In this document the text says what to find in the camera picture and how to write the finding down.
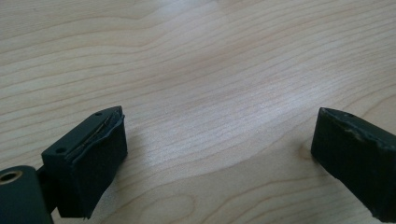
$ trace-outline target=light wood surface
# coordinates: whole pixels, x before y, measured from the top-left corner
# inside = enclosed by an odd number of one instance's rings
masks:
[[[0,169],[113,105],[128,158],[55,223],[378,223],[309,150],[321,106],[396,133],[396,2],[0,1]]]

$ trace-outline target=metal ring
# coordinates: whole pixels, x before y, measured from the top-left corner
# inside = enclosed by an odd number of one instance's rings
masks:
[[[5,185],[14,182],[18,178],[20,178],[22,174],[23,174],[22,171],[9,171],[0,176],[0,185]]]

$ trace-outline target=wooden table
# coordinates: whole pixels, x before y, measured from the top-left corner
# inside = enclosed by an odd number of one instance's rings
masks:
[[[0,1],[0,169],[122,105],[90,220],[378,223],[310,156],[321,106],[396,133],[393,0]]]

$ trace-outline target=screw hole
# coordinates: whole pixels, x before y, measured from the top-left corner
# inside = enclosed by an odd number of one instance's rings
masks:
[[[56,149],[56,153],[64,153],[64,152],[66,152],[66,148],[64,148],[64,147],[60,147],[60,148]]]
[[[0,176],[0,185],[9,184],[20,178],[21,175],[22,175],[22,171],[11,171],[6,174],[3,174]]]

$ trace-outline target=black rubber pad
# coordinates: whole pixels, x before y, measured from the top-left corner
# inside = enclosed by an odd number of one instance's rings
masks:
[[[92,114],[42,153],[61,217],[91,217],[127,155],[121,106]]]

